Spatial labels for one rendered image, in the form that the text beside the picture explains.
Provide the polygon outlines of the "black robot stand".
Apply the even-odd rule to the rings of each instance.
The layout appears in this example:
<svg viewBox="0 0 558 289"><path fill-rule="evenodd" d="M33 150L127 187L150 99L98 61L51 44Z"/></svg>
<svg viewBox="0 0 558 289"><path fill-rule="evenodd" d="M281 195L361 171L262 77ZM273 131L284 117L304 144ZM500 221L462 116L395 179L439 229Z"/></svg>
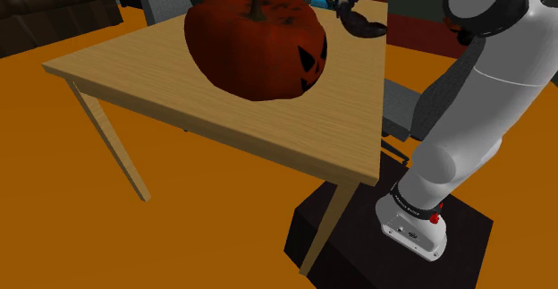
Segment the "black robot stand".
<svg viewBox="0 0 558 289"><path fill-rule="evenodd" d="M375 186L361 184L308 273L316 289L475 289L493 221L450 195L442 215L448 243L429 262L384 235L375 205L406 173L380 157Z"/></svg>

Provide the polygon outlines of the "grey office chair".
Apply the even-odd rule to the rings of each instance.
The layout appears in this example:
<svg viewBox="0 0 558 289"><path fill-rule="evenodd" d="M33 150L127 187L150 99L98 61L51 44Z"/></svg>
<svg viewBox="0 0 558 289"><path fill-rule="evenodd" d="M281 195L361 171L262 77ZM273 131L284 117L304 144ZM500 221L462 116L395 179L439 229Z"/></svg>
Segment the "grey office chair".
<svg viewBox="0 0 558 289"><path fill-rule="evenodd" d="M423 141L457 97L485 44L484 38L474 37L461 56L421 93L386 79L381 135Z"/></svg>

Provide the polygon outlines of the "black curved dish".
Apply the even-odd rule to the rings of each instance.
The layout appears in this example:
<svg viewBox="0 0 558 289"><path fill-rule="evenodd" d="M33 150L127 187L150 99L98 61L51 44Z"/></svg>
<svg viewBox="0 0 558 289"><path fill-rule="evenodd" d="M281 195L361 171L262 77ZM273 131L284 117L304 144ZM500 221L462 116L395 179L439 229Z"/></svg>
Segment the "black curved dish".
<svg viewBox="0 0 558 289"><path fill-rule="evenodd" d="M380 22L368 21L354 11L338 11L343 27L357 38L379 38L387 33L387 27Z"/></svg>

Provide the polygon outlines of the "dark red carved pumpkin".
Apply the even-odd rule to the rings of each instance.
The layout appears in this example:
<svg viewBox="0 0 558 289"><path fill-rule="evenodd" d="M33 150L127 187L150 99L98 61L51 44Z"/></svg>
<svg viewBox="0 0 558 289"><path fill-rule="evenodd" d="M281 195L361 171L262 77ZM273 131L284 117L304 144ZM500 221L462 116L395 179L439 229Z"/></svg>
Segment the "dark red carved pumpkin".
<svg viewBox="0 0 558 289"><path fill-rule="evenodd" d="M297 98L326 65L325 29L303 0L204 0L184 36L213 85L251 101Z"/></svg>

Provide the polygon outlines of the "light wooden table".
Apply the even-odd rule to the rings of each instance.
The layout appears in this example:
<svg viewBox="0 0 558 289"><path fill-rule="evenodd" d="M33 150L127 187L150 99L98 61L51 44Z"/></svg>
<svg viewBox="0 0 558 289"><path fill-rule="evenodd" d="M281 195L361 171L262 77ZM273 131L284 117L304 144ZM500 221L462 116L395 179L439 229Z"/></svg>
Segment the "light wooden table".
<svg viewBox="0 0 558 289"><path fill-rule="evenodd" d="M150 195L102 103L218 141L336 188L300 266L307 274L360 184L379 178L385 38L354 38L316 9L328 42L318 83L293 100L250 102L215 88L192 61L183 19L136 30L44 63L63 78L142 200Z"/></svg>

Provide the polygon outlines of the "dark brown sofa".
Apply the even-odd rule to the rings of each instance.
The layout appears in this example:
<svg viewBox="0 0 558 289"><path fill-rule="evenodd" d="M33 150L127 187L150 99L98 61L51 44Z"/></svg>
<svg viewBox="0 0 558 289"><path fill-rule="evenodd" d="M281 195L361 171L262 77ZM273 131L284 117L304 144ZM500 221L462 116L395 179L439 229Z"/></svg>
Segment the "dark brown sofa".
<svg viewBox="0 0 558 289"><path fill-rule="evenodd" d="M0 0L0 58L122 22L115 0Z"/></svg>

